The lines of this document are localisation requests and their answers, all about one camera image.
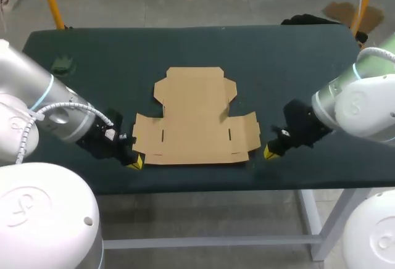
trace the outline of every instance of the dark green table top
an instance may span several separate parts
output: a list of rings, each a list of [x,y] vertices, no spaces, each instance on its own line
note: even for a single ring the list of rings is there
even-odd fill
[[[99,110],[119,110],[125,130],[137,112],[160,115],[153,87],[169,67],[219,66],[237,84],[230,115],[256,111],[264,146],[275,137],[270,125],[284,125],[283,106],[293,98],[309,102],[359,48],[345,27],[304,25],[37,31],[23,51],[47,70],[57,56],[72,56],[75,72],[60,79]],[[341,132],[281,159],[268,162],[262,152],[250,152],[246,163],[145,165],[137,172],[41,131],[27,161],[65,166],[96,194],[395,186],[394,149]]]

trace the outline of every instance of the concrete floor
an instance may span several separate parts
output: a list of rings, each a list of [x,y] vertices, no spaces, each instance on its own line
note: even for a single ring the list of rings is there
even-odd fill
[[[66,25],[75,28],[279,24],[296,14],[322,16],[320,11],[330,1],[358,0],[57,0]],[[369,36],[368,45],[374,46],[395,30],[395,4],[393,0],[371,4],[385,13],[384,22]],[[7,33],[0,30],[0,36],[18,49],[32,31],[54,28],[45,0],[20,0],[6,22]],[[315,192],[323,221],[340,192]],[[302,232],[292,191],[105,196],[98,201],[104,239]],[[304,246],[200,247],[107,251],[106,266],[345,268],[339,244],[323,263],[311,262]]]

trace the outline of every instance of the cardboard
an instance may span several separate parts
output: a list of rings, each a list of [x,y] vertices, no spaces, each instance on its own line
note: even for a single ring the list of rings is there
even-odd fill
[[[219,67],[171,67],[155,83],[163,118],[137,114],[133,150],[148,164],[233,163],[260,147],[255,112],[229,117],[236,83]]]

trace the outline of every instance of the black object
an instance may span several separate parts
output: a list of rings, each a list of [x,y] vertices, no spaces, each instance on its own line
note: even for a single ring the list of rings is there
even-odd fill
[[[75,73],[60,81],[98,108],[116,106],[126,125],[136,113],[161,116],[154,83],[169,67],[221,67],[237,84],[230,115],[256,112],[262,147],[245,163],[224,165],[144,164],[136,172],[40,131],[27,162],[67,167],[95,194],[395,186],[395,149],[342,132],[313,150],[302,146],[272,161],[263,156],[263,147],[276,138],[270,125],[285,122],[283,106],[295,98],[308,104],[355,62],[360,49],[344,25],[35,31],[23,51],[47,70],[59,54],[73,57]]]
[[[315,25],[315,24],[342,24],[339,22],[331,21],[325,18],[316,17],[310,14],[303,15],[295,15],[291,19],[285,19],[282,25]],[[355,39],[364,44],[368,40],[368,35],[366,33],[362,33],[361,31],[357,31],[355,35]]]
[[[283,156],[292,147],[308,146],[313,148],[316,141],[332,132],[314,114],[313,108],[298,99],[284,106],[286,126],[272,126],[277,139],[269,141],[267,147],[271,153]]]
[[[122,115],[114,109],[107,110],[104,115],[112,120],[114,125],[108,126],[96,116],[91,128],[76,144],[96,159],[115,158],[123,166],[137,163],[139,154],[131,150],[135,140],[130,134],[120,134]]]

